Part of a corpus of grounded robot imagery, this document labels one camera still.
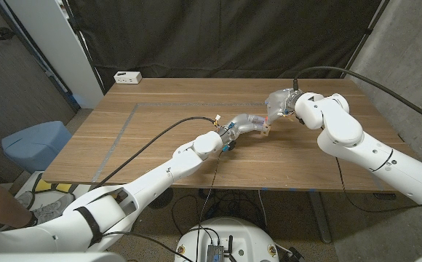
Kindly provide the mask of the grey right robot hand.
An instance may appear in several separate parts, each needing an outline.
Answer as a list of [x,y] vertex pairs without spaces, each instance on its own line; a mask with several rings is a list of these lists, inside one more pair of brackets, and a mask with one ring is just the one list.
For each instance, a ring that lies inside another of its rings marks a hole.
[[294,89],[272,92],[265,100],[267,108],[266,124],[271,125],[281,116],[294,114],[295,104],[302,94],[302,91]]

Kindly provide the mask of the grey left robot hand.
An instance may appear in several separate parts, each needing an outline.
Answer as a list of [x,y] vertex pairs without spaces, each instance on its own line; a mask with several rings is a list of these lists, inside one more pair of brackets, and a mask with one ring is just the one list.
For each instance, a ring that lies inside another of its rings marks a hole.
[[228,124],[223,125],[218,134],[223,145],[228,145],[235,141],[241,134],[258,131],[261,135],[267,135],[270,127],[266,124],[266,119],[262,116],[251,114],[240,114],[235,116]]

